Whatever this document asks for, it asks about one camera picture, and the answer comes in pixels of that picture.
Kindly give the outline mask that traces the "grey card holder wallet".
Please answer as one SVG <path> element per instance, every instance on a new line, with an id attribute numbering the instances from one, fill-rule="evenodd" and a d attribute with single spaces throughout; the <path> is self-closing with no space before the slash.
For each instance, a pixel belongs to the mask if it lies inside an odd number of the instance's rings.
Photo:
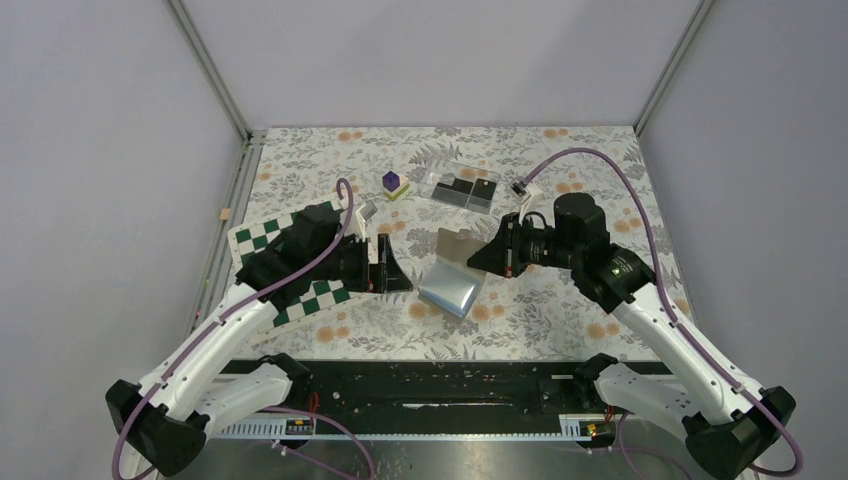
<path id="1" fill-rule="evenodd" d="M 437 232 L 436 261 L 419 283 L 419 298 L 462 319 L 472 309 L 487 273 L 467 266 L 467 261 L 486 243 L 467 229 Z"/>

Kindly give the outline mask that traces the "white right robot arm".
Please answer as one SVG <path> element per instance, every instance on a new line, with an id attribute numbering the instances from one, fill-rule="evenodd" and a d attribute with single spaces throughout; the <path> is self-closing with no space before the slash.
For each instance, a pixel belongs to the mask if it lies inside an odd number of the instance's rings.
<path id="1" fill-rule="evenodd" d="M 517 213 L 503 216 L 468 266 L 504 278 L 530 265 L 568 270 L 579 292 L 645 341 L 681 385 L 671 388 L 598 354 L 574 373 L 577 405 L 589 412 L 610 405 L 650 421 L 681 440 L 716 479 L 753 466 L 778 440 L 794 398 L 783 387 L 764 388 L 669 302 L 655 272 L 611 241 L 605 213 L 590 195 L 564 194 L 553 213 L 553 225 L 542 228 Z"/>

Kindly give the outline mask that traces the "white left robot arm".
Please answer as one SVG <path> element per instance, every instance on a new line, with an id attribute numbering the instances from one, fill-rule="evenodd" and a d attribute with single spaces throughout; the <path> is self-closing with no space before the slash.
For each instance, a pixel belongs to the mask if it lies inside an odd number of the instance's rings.
<path id="1" fill-rule="evenodd" d="M 177 351 L 137 382 L 116 381 L 105 400 L 120 445 L 172 476 L 221 429 L 268 407 L 304 407 L 312 374 L 287 354 L 265 356 L 249 374 L 221 387 L 212 382 L 248 338 L 316 282 L 338 281 L 349 292 L 374 295 L 412 289 L 388 235 L 370 241 L 348 229 L 354 218 L 306 206 L 247 259 L 219 305 Z"/>

